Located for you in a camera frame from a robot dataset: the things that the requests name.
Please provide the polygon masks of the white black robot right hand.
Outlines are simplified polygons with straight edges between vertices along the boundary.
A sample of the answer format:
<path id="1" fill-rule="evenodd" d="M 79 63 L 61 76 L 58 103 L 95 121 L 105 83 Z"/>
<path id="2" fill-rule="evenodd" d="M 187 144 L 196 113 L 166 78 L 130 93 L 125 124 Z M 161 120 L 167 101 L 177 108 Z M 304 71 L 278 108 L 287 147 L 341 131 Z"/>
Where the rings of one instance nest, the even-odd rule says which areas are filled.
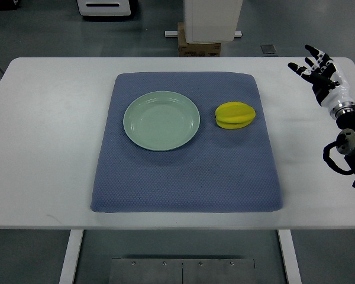
<path id="1" fill-rule="evenodd" d="M 305 45 L 312 58 L 305 58 L 307 66 L 290 62 L 288 67 L 312 85 L 318 104 L 326 109 L 333 119 L 347 112 L 355 112 L 355 101 L 350 96 L 350 85 L 339 66 L 327 53 Z"/>

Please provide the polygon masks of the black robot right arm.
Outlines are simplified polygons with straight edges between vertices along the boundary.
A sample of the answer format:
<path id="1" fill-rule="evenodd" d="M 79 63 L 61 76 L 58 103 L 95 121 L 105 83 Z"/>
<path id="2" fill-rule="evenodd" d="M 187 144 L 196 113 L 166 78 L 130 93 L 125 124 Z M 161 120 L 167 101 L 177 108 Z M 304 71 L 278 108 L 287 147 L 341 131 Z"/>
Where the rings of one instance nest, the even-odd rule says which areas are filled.
<path id="1" fill-rule="evenodd" d="M 348 106 L 338 111 L 335 121 L 341 131 L 335 141 L 324 147 L 322 158 L 333 171 L 345 176 L 355 175 L 355 108 Z M 348 170 L 340 168 L 331 158 L 333 148 L 344 156 Z"/>

